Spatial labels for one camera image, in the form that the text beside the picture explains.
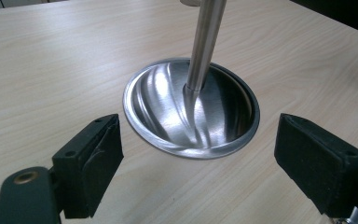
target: metal rod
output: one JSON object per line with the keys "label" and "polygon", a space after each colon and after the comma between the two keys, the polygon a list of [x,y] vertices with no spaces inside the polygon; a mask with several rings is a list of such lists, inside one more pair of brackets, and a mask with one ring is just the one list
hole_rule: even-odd
{"label": "metal rod", "polygon": [[201,0],[199,21],[186,86],[200,91],[211,63],[227,0]]}

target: wooden table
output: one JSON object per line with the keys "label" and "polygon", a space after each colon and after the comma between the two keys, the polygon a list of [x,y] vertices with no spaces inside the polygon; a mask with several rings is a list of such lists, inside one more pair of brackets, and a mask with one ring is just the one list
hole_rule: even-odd
{"label": "wooden table", "polygon": [[213,62],[254,91],[254,139],[228,157],[161,152],[122,94],[149,63],[189,57],[199,10],[179,0],[73,0],[0,9],[0,186],[89,122],[118,113],[125,158],[93,219],[64,223],[325,223],[277,165],[278,119],[310,119],[358,147],[358,31],[287,0],[229,0]]}

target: stainless steel bowl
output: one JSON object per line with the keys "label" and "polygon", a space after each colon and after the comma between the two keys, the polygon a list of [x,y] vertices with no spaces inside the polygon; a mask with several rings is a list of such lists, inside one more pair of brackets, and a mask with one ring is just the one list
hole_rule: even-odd
{"label": "stainless steel bowl", "polygon": [[176,156],[215,159],[243,148],[255,135],[255,95],[235,74],[211,63],[201,91],[186,87],[190,59],[153,63],[124,91],[132,128],[151,145]]}

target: light wood surface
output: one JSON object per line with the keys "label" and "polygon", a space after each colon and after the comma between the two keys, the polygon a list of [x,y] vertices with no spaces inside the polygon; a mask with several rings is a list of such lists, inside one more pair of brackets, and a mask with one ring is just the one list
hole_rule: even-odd
{"label": "light wood surface", "polygon": [[260,126],[239,152],[191,161],[143,141],[122,94],[149,63],[190,56],[198,13],[179,0],[0,9],[0,186],[118,113],[125,158],[95,218],[64,223],[325,223],[273,157],[278,118],[358,147],[358,31],[287,0],[228,0],[213,62],[252,88]]}

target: screw hole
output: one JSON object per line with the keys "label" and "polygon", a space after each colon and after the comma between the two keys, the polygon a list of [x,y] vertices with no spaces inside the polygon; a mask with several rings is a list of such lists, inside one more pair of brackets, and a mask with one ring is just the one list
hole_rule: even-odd
{"label": "screw hole", "polygon": [[76,152],[74,152],[74,151],[68,151],[68,152],[65,153],[65,156],[66,157],[72,157],[72,156],[75,156],[75,154],[76,154]]}

